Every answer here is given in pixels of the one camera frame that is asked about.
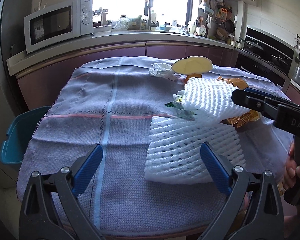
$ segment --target bolt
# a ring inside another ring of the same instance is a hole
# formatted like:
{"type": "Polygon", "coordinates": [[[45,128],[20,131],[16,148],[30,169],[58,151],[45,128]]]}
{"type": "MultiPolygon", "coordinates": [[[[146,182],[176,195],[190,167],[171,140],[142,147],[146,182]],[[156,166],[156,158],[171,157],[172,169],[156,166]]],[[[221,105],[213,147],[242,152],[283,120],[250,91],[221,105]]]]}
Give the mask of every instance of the bolt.
{"type": "Polygon", "coordinates": [[[38,171],[34,171],[34,172],[32,172],[31,176],[34,177],[34,178],[38,177],[39,176],[39,172],[38,171]]]}
{"type": "Polygon", "coordinates": [[[235,166],[235,167],[234,167],[234,170],[235,170],[236,172],[243,172],[243,168],[242,168],[241,166],[235,166]]]}
{"type": "Polygon", "coordinates": [[[271,172],[271,171],[265,171],[265,174],[266,174],[268,177],[271,177],[271,176],[272,176],[272,172],[271,172]]]}
{"type": "Polygon", "coordinates": [[[63,167],[63,168],[61,168],[61,173],[68,173],[69,172],[69,168],[68,167],[63,167]]]}

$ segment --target cloud-shaped yellow card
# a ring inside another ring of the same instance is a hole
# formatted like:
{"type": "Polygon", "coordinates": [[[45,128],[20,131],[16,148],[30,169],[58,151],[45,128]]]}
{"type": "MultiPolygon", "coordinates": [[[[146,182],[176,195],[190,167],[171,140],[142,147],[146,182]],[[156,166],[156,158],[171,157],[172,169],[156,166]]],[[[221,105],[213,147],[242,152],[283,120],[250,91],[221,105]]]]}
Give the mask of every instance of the cloud-shaped yellow card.
{"type": "Polygon", "coordinates": [[[181,75],[203,74],[212,70],[212,62],[206,57],[191,56],[176,61],[172,70],[181,75]]]}

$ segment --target crumpled white paper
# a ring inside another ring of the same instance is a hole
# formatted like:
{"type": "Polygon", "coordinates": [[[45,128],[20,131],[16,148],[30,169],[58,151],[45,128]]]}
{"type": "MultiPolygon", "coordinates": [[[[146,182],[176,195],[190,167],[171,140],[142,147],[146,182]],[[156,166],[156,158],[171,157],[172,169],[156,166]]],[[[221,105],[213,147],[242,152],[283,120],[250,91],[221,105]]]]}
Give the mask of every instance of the crumpled white paper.
{"type": "Polygon", "coordinates": [[[154,77],[163,77],[169,80],[177,80],[177,76],[174,75],[174,71],[171,69],[171,65],[167,63],[154,63],[151,65],[152,68],[149,68],[150,76],[154,77]]]}

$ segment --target white microwave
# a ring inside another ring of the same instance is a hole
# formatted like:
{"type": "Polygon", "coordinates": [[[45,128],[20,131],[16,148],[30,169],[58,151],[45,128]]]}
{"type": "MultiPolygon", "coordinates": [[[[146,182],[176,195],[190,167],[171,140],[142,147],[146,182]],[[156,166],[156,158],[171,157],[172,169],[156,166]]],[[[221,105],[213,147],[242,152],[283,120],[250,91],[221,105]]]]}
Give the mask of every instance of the white microwave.
{"type": "Polygon", "coordinates": [[[24,18],[26,51],[93,33],[92,0],[70,0],[24,18]]]}

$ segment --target trash can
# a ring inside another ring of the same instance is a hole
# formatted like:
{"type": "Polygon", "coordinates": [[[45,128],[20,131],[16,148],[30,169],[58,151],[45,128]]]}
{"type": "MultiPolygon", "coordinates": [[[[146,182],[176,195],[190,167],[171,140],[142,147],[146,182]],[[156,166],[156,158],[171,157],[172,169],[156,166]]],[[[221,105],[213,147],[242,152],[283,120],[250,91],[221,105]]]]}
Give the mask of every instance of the trash can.
{"type": "Polygon", "coordinates": [[[43,106],[18,115],[7,130],[7,139],[0,150],[0,161],[19,171],[23,155],[37,127],[50,106],[43,106]]]}

